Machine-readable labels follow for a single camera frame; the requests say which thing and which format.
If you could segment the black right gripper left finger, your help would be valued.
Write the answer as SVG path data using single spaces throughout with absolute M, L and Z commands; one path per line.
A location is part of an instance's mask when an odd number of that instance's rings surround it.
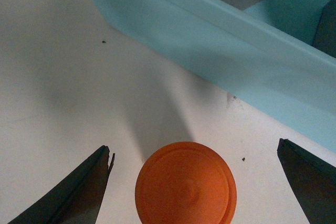
M 115 155 L 99 147 L 10 223 L 96 223 Z

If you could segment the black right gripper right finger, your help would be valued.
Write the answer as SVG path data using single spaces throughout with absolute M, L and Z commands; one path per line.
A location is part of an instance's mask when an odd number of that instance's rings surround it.
M 277 156 L 309 223 L 335 223 L 335 167 L 283 138 Z

